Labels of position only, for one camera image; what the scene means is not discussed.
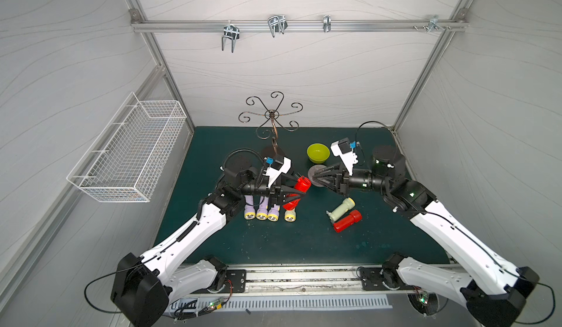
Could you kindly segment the purple flashlight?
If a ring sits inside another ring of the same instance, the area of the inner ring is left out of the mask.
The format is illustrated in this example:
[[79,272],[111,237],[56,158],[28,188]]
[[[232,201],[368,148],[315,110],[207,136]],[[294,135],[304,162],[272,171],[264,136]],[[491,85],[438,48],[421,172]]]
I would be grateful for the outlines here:
[[244,197],[244,218],[246,220],[253,220],[256,218],[256,208],[254,206],[254,197],[252,195],[246,195]]
[[276,222],[279,220],[279,216],[280,216],[280,206],[273,205],[268,211],[268,215],[267,215],[268,220],[272,222]]
[[258,210],[256,211],[256,218],[258,220],[267,220],[269,214],[269,199],[266,197],[260,198],[260,204],[258,205]]

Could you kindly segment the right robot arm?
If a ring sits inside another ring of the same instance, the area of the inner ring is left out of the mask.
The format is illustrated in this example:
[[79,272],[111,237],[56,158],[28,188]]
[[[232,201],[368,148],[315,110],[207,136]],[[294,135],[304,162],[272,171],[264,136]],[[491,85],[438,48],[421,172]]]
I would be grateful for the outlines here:
[[334,148],[341,159],[336,166],[313,174],[313,180],[333,192],[348,195],[351,189],[380,192],[392,211],[433,238],[463,270],[455,272],[424,264],[395,253],[381,268],[383,284],[390,290],[411,286],[427,290],[464,306],[483,326],[512,326],[527,298],[538,286],[538,274],[517,267],[475,237],[423,184],[406,176],[405,157],[397,148],[374,149],[372,166],[357,168],[354,151]]

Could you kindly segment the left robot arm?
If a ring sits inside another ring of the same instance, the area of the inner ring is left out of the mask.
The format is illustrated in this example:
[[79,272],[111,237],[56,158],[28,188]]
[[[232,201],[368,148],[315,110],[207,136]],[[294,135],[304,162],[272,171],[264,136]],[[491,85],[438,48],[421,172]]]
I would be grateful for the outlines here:
[[215,189],[184,225],[152,249],[139,256],[128,253],[118,263],[110,299],[134,326],[153,326],[171,303],[189,293],[221,288],[225,265],[216,258],[180,266],[240,213],[248,196],[282,206],[305,195],[289,185],[296,180],[289,158],[263,158],[256,168],[245,152],[238,149],[226,157]]

